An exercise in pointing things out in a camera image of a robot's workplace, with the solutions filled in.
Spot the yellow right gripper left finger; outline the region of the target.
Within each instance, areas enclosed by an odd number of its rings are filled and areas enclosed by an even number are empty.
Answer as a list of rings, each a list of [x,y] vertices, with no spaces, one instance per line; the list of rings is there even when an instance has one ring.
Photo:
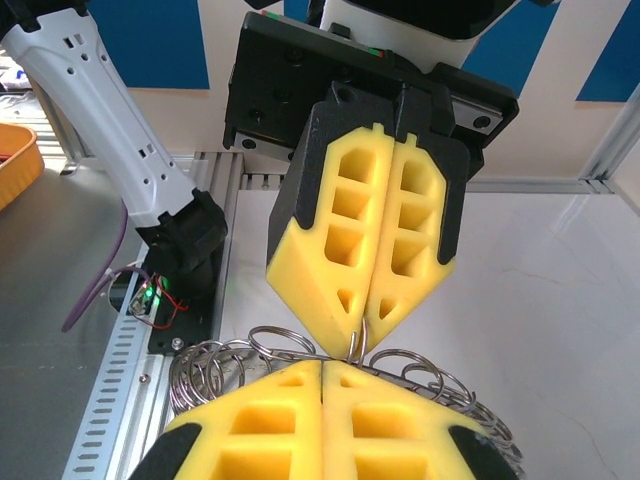
[[[322,480],[320,361],[177,415],[128,480]]]

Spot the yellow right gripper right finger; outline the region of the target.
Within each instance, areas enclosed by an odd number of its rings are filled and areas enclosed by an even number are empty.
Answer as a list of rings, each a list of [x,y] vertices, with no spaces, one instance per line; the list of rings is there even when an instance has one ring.
[[[322,480],[523,480],[475,420],[346,363],[322,409]]]

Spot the metal split keyring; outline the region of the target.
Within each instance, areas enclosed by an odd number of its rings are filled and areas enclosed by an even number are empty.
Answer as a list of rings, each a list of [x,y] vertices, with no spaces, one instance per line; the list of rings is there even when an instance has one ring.
[[[207,347],[194,345],[173,359],[169,370],[169,398],[173,413],[178,416],[211,400],[206,385]]]
[[[283,337],[296,343],[302,348],[302,350],[268,347],[257,340],[257,336],[259,334],[273,334]],[[309,339],[284,327],[270,325],[256,326],[249,331],[247,340],[249,345],[265,359],[295,362],[313,360],[317,358],[316,348]]]
[[[406,349],[388,348],[373,354],[369,360],[368,366],[373,368],[377,362],[389,357],[401,357],[413,360],[417,365],[418,370],[427,371],[428,373],[433,374],[437,380],[437,390],[433,399],[436,400],[442,395],[442,391],[444,389],[443,374],[433,362],[421,354]]]
[[[467,407],[465,415],[484,428],[504,459],[515,471],[518,479],[524,480],[526,474],[522,467],[523,454],[516,446],[514,436],[506,423],[479,401],[475,401],[470,407]]]
[[[346,362],[362,367],[368,351],[369,326],[366,318],[362,318],[361,327],[358,333],[351,335],[350,346],[346,357]]]

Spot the circuit board with green light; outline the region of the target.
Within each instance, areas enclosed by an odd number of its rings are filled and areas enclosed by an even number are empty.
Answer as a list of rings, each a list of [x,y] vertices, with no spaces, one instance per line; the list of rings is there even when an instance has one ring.
[[[152,313],[164,297],[162,291],[162,278],[153,276],[145,280],[131,298],[127,314],[145,323],[152,324]]]

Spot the orange tray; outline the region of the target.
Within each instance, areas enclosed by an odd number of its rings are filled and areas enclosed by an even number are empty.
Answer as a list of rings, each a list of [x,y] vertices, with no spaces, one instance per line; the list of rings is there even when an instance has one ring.
[[[44,171],[34,130],[0,122],[0,211],[21,195]]]

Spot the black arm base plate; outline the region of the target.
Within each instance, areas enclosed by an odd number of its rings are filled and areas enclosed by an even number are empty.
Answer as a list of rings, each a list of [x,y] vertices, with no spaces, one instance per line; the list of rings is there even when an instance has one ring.
[[[223,247],[217,248],[193,276],[161,277],[161,299],[148,341],[149,354],[171,355],[210,338]]]

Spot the aluminium table end rail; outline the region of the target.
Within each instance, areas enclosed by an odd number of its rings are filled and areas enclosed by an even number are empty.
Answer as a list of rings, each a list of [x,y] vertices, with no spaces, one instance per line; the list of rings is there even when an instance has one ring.
[[[197,186],[208,190],[223,208],[229,227],[234,226],[243,170],[241,154],[220,152],[198,153],[189,170]],[[143,335],[105,480],[127,480],[173,418],[170,369],[174,356],[150,354],[149,339],[148,333]]]

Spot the aluminium table side rail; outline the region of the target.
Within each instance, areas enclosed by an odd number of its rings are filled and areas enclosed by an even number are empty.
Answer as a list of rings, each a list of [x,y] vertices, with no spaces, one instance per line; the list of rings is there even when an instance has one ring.
[[[241,190],[277,191],[285,175],[275,173],[243,173]],[[594,179],[573,180],[471,180],[466,186],[472,193],[515,194],[567,194],[567,195],[612,195],[615,190],[606,181]]]

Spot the aluminium frame corner post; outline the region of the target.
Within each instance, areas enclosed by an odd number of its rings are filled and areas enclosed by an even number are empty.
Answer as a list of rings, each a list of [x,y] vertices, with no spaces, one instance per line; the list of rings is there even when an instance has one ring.
[[[582,179],[610,180],[638,140],[640,140],[640,83],[597,146]]]

